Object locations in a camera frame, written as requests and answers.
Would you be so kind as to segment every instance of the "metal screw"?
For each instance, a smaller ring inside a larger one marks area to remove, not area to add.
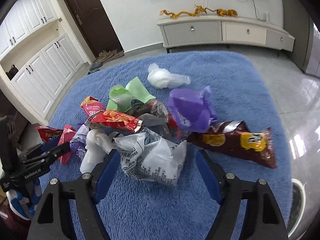
[[[82,179],[89,179],[90,177],[91,177],[91,174],[88,172],[82,174]]]
[[[58,182],[58,179],[56,179],[56,178],[50,180],[50,184],[51,184],[51,185],[57,184],[57,182]]]
[[[227,177],[228,179],[234,179],[234,178],[235,178],[235,175],[234,175],[233,173],[231,173],[231,172],[228,172],[228,173],[226,174],[226,177]]]
[[[266,185],[267,184],[267,181],[265,179],[259,179],[258,181],[259,181],[259,183],[261,185]]]

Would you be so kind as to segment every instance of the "purple plastic bag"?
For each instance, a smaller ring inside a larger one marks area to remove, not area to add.
[[[210,87],[194,92],[191,89],[173,89],[169,94],[168,109],[182,130],[206,133],[218,119],[209,99]]]

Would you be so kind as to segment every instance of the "gray drawer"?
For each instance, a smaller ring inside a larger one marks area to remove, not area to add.
[[[189,22],[164,26],[169,46],[222,41],[221,22]]]
[[[293,50],[294,39],[283,33],[267,30],[266,45],[275,49]]]

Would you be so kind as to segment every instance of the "red snack wrapper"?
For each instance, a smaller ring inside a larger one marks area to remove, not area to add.
[[[90,117],[91,115],[99,112],[100,110],[105,110],[106,107],[103,103],[100,103],[94,97],[87,97],[82,101],[80,107],[84,110],[85,114]]]
[[[50,142],[51,140],[61,136],[63,132],[63,130],[61,129],[55,129],[49,126],[47,127],[38,126],[36,127],[36,129],[38,130],[43,143]]]
[[[141,130],[142,120],[115,110],[106,110],[91,116],[89,122],[115,129],[137,133]]]
[[[66,125],[64,126],[63,133],[62,133],[62,135],[61,135],[61,137],[60,137],[60,140],[59,140],[59,142],[58,142],[58,145],[63,144],[63,143],[65,143],[65,142],[71,141],[71,139],[75,136],[75,134],[76,134],[76,130],[73,129],[72,126],[66,124]],[[62,165],[66,165],[67,162],[68,162],[68,160],[69,160],[70,157],[71,157],[71,154],[72,154],[72,152],[70,151],[70,152],[66,153],[65,155],[63,155],[63,156],[60,156],[60,157],[58,158],[58,159],[60,160],[60,163],[61,163]]]
[[[251,133],[243,121],[221,122],[210,127],[207,133],[193,132],[188,137],[188,142],[271,169],[277,168],[271,128]]]

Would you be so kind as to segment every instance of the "white plastic bag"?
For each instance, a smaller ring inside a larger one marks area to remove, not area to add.
[[[113,148],[111,140],[102,129],[89,131],[86,144],[87,153],[80,166],[81,173],[92,172],[93,168],[98,163],[102,163],[105,155],[109,154]]]
[[[129,177],[177,185],[186,159],[187,141],[177,145],[148,128],[128,136],[113,132],[109,138],[120,152],[121,168]]]
[[[182,84],[190,84],[191,80],[186,75],[172,74],[165,68],[159,68],[156,63],[148,67],[148,81],[156,88],[176,88]]]

